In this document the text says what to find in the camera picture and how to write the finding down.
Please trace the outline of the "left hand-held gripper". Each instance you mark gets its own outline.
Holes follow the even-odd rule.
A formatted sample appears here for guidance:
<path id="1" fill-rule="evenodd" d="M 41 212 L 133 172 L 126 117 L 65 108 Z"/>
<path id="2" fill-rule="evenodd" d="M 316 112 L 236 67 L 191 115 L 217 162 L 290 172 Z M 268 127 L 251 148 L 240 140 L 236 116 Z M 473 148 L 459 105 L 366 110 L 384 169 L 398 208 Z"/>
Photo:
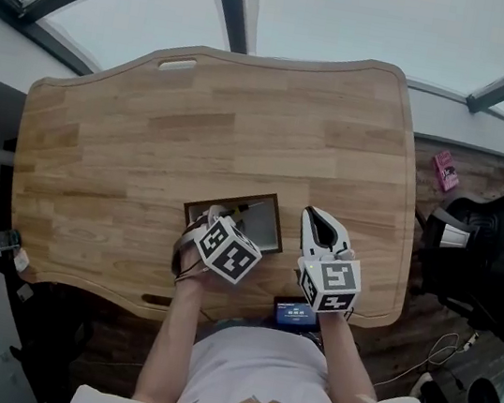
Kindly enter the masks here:
<path id="1" fill-rule="evenodd" d="M 261 260 L 260 249 L 237 229 L 232 208 L 211 205 L 185 229 L 177 241 L 172 272 L 177 276 L 191 276 L 195 265 L 181 267 L 181 253 L 194 246 L 203 265 L 202 271 L 213 271 L 230 284 L 237 284 Z"/>

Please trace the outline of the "person's left hand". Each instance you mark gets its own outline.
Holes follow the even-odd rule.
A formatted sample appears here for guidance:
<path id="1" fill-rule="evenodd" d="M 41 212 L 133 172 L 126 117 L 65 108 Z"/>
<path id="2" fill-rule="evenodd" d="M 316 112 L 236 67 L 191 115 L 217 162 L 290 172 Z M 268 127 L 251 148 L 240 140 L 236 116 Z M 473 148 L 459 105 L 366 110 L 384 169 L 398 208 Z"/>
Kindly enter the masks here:
<path id="1" fill-rule="evenodd" d="M 189 244 L 177 252 L 171 265 L 175 283 L 195 280 L 202 288 L 212 291 L 218 286 L 218 275 L 204 264 L 196 246 Z"/>

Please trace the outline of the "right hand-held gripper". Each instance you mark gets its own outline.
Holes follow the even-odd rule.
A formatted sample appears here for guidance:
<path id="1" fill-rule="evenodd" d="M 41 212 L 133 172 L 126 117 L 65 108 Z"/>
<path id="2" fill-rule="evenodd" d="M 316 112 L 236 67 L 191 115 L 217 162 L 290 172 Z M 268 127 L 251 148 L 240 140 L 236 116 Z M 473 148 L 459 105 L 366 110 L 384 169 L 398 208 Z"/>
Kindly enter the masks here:
<path id="1" fill-rule="evenodd" d="M 326 211 L 306 207 L 301 214 L 301 252 L 296 281 L 314 312 L 351 314 L 360 296 L 361 264 L 348 231 Z"/>

